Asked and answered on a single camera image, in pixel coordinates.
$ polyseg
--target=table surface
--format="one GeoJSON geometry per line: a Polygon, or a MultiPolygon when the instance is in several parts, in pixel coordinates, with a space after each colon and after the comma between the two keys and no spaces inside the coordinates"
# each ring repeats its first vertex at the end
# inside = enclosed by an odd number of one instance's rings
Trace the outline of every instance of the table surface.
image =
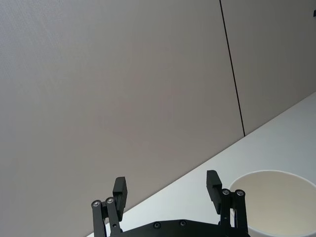
{"type": "Polygon", "coordinates": [[[265,169],[291,172],[316,184],[315,154],[316,92],[125,212],[120,226],[127,231],[172,219],[216,224],[219,215],[206,189],[207,170],[218,172],[223,188],[246,173],[265,169]]]}

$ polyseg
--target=white paper cup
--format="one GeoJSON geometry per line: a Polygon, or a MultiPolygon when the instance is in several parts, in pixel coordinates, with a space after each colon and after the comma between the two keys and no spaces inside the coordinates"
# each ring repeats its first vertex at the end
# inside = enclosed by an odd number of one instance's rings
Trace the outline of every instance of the white paper cup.
{"type": "Polygon", "coordinates": [[[316,237],[316,185],[295,174],[261,170],[230,186],[246,192],[251,237],[316,237]]]}

